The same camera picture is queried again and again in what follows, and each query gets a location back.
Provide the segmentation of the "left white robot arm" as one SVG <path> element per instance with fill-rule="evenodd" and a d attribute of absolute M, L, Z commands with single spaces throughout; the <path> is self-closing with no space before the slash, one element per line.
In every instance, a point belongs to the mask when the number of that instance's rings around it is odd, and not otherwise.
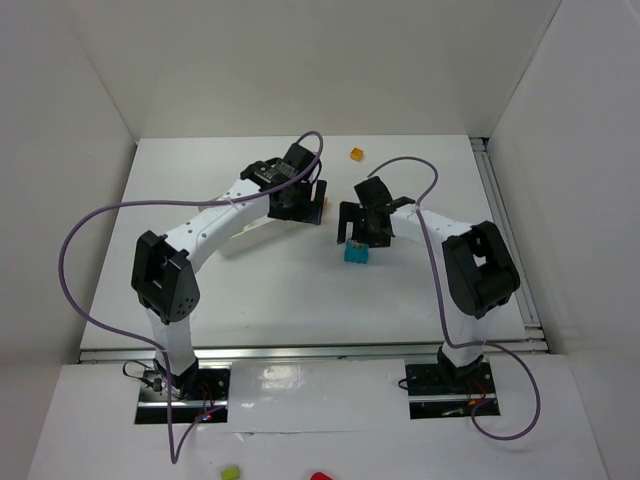
<path fill-rule="evenodd" d="M 131 285 L 158 344 L 155 368 L 172 387 L 184 392 L 198 375 L 190 316 L 200 300 L 196 275 L 201 267 L 262 218 L 320 224 L 327 182 L 312 177 L 320 170 L 320 154 L 293 143 L 284 157 L 246 167 L 192 219 L 162 235 L 147 231 L 139 237 Z"/>

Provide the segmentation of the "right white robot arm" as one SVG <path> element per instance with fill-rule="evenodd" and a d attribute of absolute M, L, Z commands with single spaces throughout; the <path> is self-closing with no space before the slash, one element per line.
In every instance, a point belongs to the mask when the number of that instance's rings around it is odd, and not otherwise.
<path fill-rule="evenodd" d="M 437 364 L 444 382 L 467 380 L 479 369 L 494 311 L 520 288 L 520 276 L 496 224 L 456 221 L 402 196 L 394 199 L 377 176 L 354 187 L 358 200 L 339 205 L 337 242 L 344 259 L 364 263 L 370 248 L 388 248 L 394 238 L 427 249 L 443 345 Z"/>

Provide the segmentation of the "large teal printed lego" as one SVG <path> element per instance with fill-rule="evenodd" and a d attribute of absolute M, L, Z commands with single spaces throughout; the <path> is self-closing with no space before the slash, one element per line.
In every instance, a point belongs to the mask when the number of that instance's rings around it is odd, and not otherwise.
<path fill-rule="evenodd" d="M 343 259 L 347 263 L 367 264 L 369 261 L 369 246 L 349 239 L 345 243 Z"/>

